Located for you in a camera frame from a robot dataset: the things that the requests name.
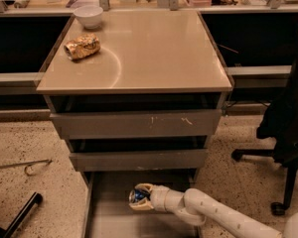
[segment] floor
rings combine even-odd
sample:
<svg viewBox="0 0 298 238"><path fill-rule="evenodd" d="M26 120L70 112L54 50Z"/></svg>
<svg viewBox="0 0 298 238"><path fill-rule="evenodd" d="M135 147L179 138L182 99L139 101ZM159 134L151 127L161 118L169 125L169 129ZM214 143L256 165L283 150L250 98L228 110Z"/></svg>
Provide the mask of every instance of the floor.
<svg viewBox="0 0 298 238"><path fill-rule="evenodd" d="M69 150L60 140L45 112L0 115L0 165L52 159L38 165L31 176L24 168L0 170L0 226L6 228L34 191L43 195L37 207L14 237L80 237L87 189L68 158ZM260 112L224 116L210 143L209 155L195 187L214 199L277 230L298 212L298 177L291 208L285 216L272 216L269 205L283 198L286 172L272 160L243 158L236 163L230 153L236 148L269 149L272 139L256 140ZM208 219L204 238L233 237Z"/></svg>

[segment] chair leg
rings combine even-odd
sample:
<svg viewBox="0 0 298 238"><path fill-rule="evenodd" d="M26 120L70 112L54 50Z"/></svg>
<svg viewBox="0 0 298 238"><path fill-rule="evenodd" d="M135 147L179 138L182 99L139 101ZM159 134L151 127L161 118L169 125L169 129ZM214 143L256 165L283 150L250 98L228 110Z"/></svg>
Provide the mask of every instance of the chair leg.
<svg viewBox="0 0 298 238"><path fill-rule="evenodd" d="M298 163L288 167L285 193L284 193L284 202L271 203L270 208L273 215L276 215L276 216L285 215L285 211L289 208L291 203L292 193L295 186L297 171L298 171Z"/></svg>
<svg viewBox="0 0 298 238"><path fill-rule="evenodd" d="M4 238L9 238L13 234L13 232L18 228L18 226L21 224L23 219L27 216L29 211L32 209L33 205L35 203L39 204L43 200L42 196L38 193L33 193L29 201L23 206L17 217L13 220L13 222L10 224L8 229L6 230L6 233L4 235Z"/></svg>
<svg viewBox="0 0 298 238"><path fill-rule="evenodd" d="M238 162L243 155L272 157L272 154L273 150L270 149L235 149L231 157Z"/></svg>

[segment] white bowl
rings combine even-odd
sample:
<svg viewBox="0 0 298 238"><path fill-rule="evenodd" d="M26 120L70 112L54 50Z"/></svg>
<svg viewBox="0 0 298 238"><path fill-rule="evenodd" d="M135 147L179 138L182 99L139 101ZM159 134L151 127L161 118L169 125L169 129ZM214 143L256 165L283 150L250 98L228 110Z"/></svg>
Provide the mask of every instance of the white bowl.
<svg viewBox="0 0 298 238"><path fill-rule="evenodd" d="M74 10L77 20L87 29L94 29L100 26L103 10L96 5L85 5Z"/></svg>

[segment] black chair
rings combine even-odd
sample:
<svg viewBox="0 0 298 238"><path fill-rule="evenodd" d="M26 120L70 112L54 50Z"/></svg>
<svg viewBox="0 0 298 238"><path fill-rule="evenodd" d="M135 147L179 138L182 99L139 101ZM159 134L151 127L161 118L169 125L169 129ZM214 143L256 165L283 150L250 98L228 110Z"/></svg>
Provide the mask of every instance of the black chair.
<svg viewBox="0 0 298 238"><path fill-rule="evenodd" d="M298 170L298 50L296 54L286 87L269 105L256 131L258 139L275 138L274 149L235 150L231 154L236 161L243 155L272 157L275 163L280 163L288 169L284 201L271 204L274 215L284 215L285 210L289 208Z"/></svg>
<svg viewBox="0 0 298 238"><path fill-rule="evenodd" d="M33 193L31 198L28 200L28 202L23 206L19 214L15 217L15 219L12 221L12 223L9 225L7 229L3 229L0 227L0 238L9 238L12 236L15 230L17 230L18 226L21 224L21 222L24 220L24 218L27 216L29 211L32 209L34 204L39 204L43 200L42 196L38 193Z"/></svg>

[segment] desk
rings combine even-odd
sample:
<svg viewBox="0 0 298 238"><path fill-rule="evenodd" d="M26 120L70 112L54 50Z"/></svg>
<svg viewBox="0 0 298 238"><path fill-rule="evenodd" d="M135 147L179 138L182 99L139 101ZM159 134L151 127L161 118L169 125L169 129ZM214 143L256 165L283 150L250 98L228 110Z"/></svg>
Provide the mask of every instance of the desk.
<svg viewBox="0 0 298 238"><path fill-rule="evenodd" d="M89 33L74 21L37 88L45 95L56 130L69 146L74 168L84 174L127 172L126 182L132 186L133 178L138 182L144 176L150 182L153 170L202 167L231 84L199 14L109 11L103 14L102 26L95 32L100 52L77 62L69 60L63 44ZM121 177L97 180L108 184ZM176 173L171 177L160 175L159 181L161 178L183 184L182 175ZM107 215L106 210L100 210L102 217L112 216L115 206L128 207L125 200L124 206L121 200L117 202L112 186L103 189L107 189L106 199L113 199ZM89 195L88 207L92 199ZM141 214L126 209L120 217L126 214L133 216L128 221L135 221L130 226L146 223ZM121 226L126 237L140 237L141 230L125 230L119 216L112 222L104 221L100 224L102 238L112 237L113 225L117 230ZM159 230L167 226L160 223ZM146 237L157 237L153 230Z"/></svg>

